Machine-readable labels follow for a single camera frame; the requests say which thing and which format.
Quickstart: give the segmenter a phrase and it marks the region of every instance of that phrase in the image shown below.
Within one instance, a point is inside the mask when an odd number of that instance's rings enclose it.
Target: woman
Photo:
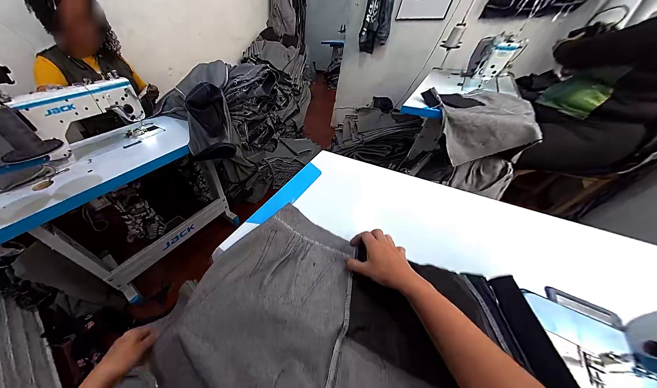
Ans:
[[[123,59],[116,33],[96,1],[24,0],[24,3],[56,41],[55,46],[37,54],[34,80],[38,91],[85,79],[99,81],[115,70],[130,81],[137,94],[145,92],[142,105],[148,116],[152,114],[158,89],[147,85]],[[86,131],[84,137],[125,125],[113,112],[82,120],[82,124]]]

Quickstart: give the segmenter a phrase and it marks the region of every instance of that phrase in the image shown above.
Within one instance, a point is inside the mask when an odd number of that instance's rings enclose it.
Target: white table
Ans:
[[[355,161],[318,154],[217,251],[287,203],[346,240],[381,228],[409,260],[488,278],[512,274],[617,313],[657,311],[657,246]]]
[[[77,161],[58,169],[69,168],[53,177],[53,184],[33,191],[31,185],[0,195],[0,244],[30,232],[52,249],[117,288],[131,302],[140,296],[130,281],[160,260],[175,246],[192,236],[213,218],[223,215],[237,223],[230,212],[221,184],[211,162],[201,164],[204,177],[218,198],[189,220],[162,236],[120,266],[112,260],[100,260],[53,225],[46,224],[68,211],[86,204],[109,191],[116,190],[148,172],[189,154],[187,121],[156,117],[144,121],[159,129],[137,138],[127,138],[126,126],[82,142],[71,148]]]
[[[488,82],[481,83],[479,80],[463,77],[460,75],[461,73],[462,70],[431,70],[431,73],[424,78],[424,81],[419,84],[415,92],[403,103],[400,112],[420,117],[441,119],[441,110],[438,108],[429,108],[421,97],[422,92],[428,91],[431,88],[436,88],[436,92],[439,94],[464,94],[481,89],[490,92],[512,94],[514,96],[519,95],[513,75],[500,75]]]

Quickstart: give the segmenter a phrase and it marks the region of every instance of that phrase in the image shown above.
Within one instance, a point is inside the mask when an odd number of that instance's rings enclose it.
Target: person's left hand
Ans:
[[[116,339],[101,362],[87,376],[80,388],[103,387],[117,383],[135,366],[142,363],[147,351],[156,343],[159,332],[151,327],[128,330]]]

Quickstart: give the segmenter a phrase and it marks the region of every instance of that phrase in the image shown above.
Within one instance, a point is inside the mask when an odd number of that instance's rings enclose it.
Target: blue table edge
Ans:
[[[0,244],[5,243],[13,237],[17,237],[24,232],[31,231],[37,226],[40,226],[45,222],[51,221],[56,217],[59,217],[77,207],[80,207],[94,198],[98,198],[112,190],[116,190],[118,187],[134,181],[139,177],[142,177],[156,170],[157,168],[163,167],[174,160],[184,157],[186,154],[189,154],[189,152],[190,151],[188,146],[184,145],[177,150],[171,151],[168,154],[162,155],[152,160],[151,162],[144,163],[142,166],[138,166],[133,170],[127,171],[115,178],[102,182],[101,184],[98,184],[89,190],[75,194],[72,197],[58,202],[53,206],[45,208],[37,213],[14,222],[13,224],[5,226],[0,229]]]
[[[429,108],[428,106],[424,108],[413,108],[412,106],[403,105],[400,108],[400,112],[407,115],[415,115],[419,117],[427,117],[430,119],[442,119],[443,115],[441,114],[441,109],[439,108]]]
[[[309,186],[322,174],[314,164],[308,163],[292,179],[288,181],[273,197],[269,198],[262,207],[258,208],[247,220],[251,224],[263,224],[276,212],[288,204],[295,203],[304,194]]]

